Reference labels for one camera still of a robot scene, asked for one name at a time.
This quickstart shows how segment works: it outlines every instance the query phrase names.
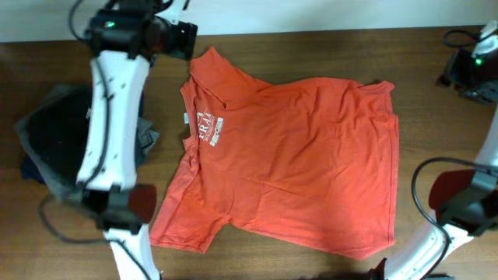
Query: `white print on shirt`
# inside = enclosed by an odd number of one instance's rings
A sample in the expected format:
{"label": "white print on shirt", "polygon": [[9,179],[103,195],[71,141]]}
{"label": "white print on shirt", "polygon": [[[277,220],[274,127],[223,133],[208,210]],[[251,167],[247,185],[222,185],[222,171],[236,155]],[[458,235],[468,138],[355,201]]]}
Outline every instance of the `white print on shirt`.
{"label": "white print on shirt", "polygon": [[222,128],[223,128],[223,119],[221,117],[218,117],[218,122],[216,122],[215,135],[212,136],[211,142],[209,143],[209,144],[211,144],[211,146],[214,147],[216,145],[216,143],[218,142],[219,133],[221,132]]}
{"label": "white print on shirt", "polygon": [[203,141],[208,142],[209,138],[212,135],[212,132],[215,131],[214,136],[211,139],[211,146],[215,146],[216,143],[219,141],[219,133],[221,132],[222,126],[223,126],[223,119],[221,117],[218,117],[218,121],[216,123],[216,129],[215,129],[215,119],[216,117],[211,115],[210,113],[207,113],[205,110],[204,113],[198,112],[197,113],[197,124],[199,128],[199,138],[202,139]]}

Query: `wall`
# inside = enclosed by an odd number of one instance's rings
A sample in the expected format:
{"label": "wall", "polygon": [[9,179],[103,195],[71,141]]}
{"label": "wall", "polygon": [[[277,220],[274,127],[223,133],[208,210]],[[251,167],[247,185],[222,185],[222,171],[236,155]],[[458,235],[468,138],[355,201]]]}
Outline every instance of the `wall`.
{"label": "wall", "polygon": [[[71,39],[67,15],[73,2],[1,0],[0,42]],[[103,3],[83,3],[75,21],[79,30]],[[498,19],[498,1],[191,0],[182,19],[198,24],[201,35],[476,25]]]}

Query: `wooden table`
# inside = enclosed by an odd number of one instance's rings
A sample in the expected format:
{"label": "wooden table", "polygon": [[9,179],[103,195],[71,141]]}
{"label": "wooden table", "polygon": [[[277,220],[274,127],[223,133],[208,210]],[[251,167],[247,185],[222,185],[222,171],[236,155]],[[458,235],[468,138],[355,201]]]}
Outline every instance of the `wooden table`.
{"label": "wooden table", "polygon": [[[329,76],[396,85],[401,158],[396,215],[397,244],[365,261],[326,254],[225,226],[207,254],[153,248],[168,279],[295,279],[323,271],[366,271],[401,248],[423,218],[412,203],[409,181],[416,165],[432,156],[472,160],[486,136],[493,107],[460,99],[434,82],[453,50],[441,36],[448,28],[351,30],[199,37],[195,56],[209,46],[245,72],[279,84]],[[12,125],[33,110],[56,84],[90,84],[89,52],[72,41],[0,44],[0,275],[2,279],[117,279],[107,246],[73,246],[52,237],[37,218],[47,188],[20,177],[24,152]],[[146,83],[145,117],[161,133],[139,181],[155,184],[162,201],[183,155],[188,133],[179,88],[188,64],[161,57]],[[436,175],[456,166],[429,167],[420,177],[426,201]],[[91,221],[52,205],[51,219],[68,235],[100,236]],[[458,279],[498,278],[498,234],[462,247],[438,271]]]}

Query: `cable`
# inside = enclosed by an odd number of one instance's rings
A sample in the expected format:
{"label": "cable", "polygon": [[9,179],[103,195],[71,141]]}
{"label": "cable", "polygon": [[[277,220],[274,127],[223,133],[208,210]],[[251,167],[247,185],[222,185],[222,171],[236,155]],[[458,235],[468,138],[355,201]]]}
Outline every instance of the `cable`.
{"label": "cable", "polygon": [[187,8],[188,8],[188,4],[190,4],[190,0],[187,0],[187,1],[185,2],[185,5],[184,5],[184,11],[186,11],[186,10],[187,10]]}
{"label": "cable", "polygon": [[[450,43],[450,41],[448,40],[448,37],[451,34],[463,34],[463,35],[473,39],[473,41],[469,42],[469,43],[465,43],[465,44],[453,44],[453,43]],[[471,47],[471,46],[476,45],[477,43],[483,42],[484,40],[488,39],[492,35],[494,35],[494,32],[481,39],[480,33],[470,32],[467,30],[450,30],[443,35],[443,43],[448,47]]]}
{"label": "cable", "polygon": [[95,65],[97,68],[97,71],[99,72],[100,79],[102,80],[103,84],[103,98],[106,100],[106,120],[105,120],[105,125],[103,129],[103,143],[102,143],[102,152],[99,157],[99,162],[93,169],[92,175],[85,180],[83,183],[85,186],[88,185],[89,182],[91,182],[93,179],[96,178],[96,176],[99,174],[99,172],[102,170],[103,163],[106,160],[106,155],[107,155],[107,147],[109,146],[109,129],[110,129],[110,99],[112,96],[109,96],[109,88],[107,85],[107,80],[105,77],[105,74],[103,73],[102,70],[102,65],[100,65],[99,58],[95,58]]}
{"label": "cable", "polygon": [[52,194],[48,194],[40,204],[38,205],[38,215],[40,217],[41,222],[44,224],[45,228],[48,229],[48,231],[55,237],[57,237],[59,240],[63,241],[64,243],[70,243],[70,244],[77,244],[77,245],[88,245],[88,244],[98,244],[98,243],[116,243],[123,249],[123,251],[132,259],[132,261],[136,264],[136,266],[140,269],[140,271],[144,274],[147,280],[152,280],[147,273],[147,270],[143,267],[142,264],[140,264],[139,260],[136,259],[136,257],[133,255],[133,253],[126,247],[125,242],[122,240],[117,240],[117,239],[111,239],[107,240],[105,238],[99,238],[99,239],[90,239],[90,240],[77,240],[73,238],[69,238],[59,232],[55,227],[50,223],[48,220],[47,216],[45,215],[45,206],[50,202],[54,200],[54,196]]}
{"label": "cable", "polygon": [[437,163],[437,162],[457,163],[457,164],[460,164],[463,166],[471,166],[471,167],[474,167],[478,171],[481,171],[484,173],[489,173],[489,174],[492,174],[493,172],[495,173],[496,171],[498,171],[498,169],[494,166],[487,166],[487,165],[483,165],[483,164],[469,162],[469,161],[466,161],[463,159],[454,159],[454,158],[450,158],[450,157],[436,157],[436,158],[428,159],[428,160],[424,161],[423,163],[420,163],[419,166],[417,166],[417,168],[415,169],[415,172],[413,173],[413,178],[412,178],[413,202],[415,202],[415,206],[419,210],[420,214],[422,214],[422,216],[427,221],[429,221],[433,226],[437,227],[444,234],[444,239],[446,241],[444,244],[443,252],[439,256],[437,261],[434,263],[434,265],[427,271],[427,273],[425,273],[425,275],[423,277],[421,277],[421,279],[427,278],[432,273],[432,271],[437,267],[437,265],[439,265],[439,263],[441,261],[443,261],[444,257],[446,257],[446,253],[450,249],[450,244],[451,244],[451,237],[450,237],[450,234],[448,233],[448,231],[443,226],[440,226],[432,217],[429,216],[429,214],[427,214],[427,212],[421,206],[420,201],[419,201],[419,197],[417,196],[417,193],[416,193],[416,181],[417,181],[417,177],[419,176],[420,171],[425,166],[427,166],[431,163]]}
{"label": "cable", "polygon": [[75,26],[74,26],[74,23],[73,23],[73,18],[75,16],[75,12],[76,10],[78,9],[79,5],[81,5],[81,3],[85,1],[85,0],[76,0],[76,2],[72,5],[71,9],[69,10],[69,17],[68,17],[68,25],[69,25],[69,30],[71,31],[71,34],[77,39],[77,40],[80,40],[80,41],[84,41],[85,39],[83,39],[80,35],[78,35],[75,31]]}

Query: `orange t-shirt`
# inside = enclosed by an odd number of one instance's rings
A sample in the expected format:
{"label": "orange t-shirt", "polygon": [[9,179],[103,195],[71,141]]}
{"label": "orange t-shirt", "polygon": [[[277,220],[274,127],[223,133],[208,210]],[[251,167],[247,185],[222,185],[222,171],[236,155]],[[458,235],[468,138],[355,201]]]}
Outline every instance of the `orange t-shirt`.
{"label": "orange t-shirt", "polygon": [[230,222],[355,259],[392,245],[393,88],[331,78],[273,86],[211,48],[181,89],[191,137],[151,243],[206,252]]}

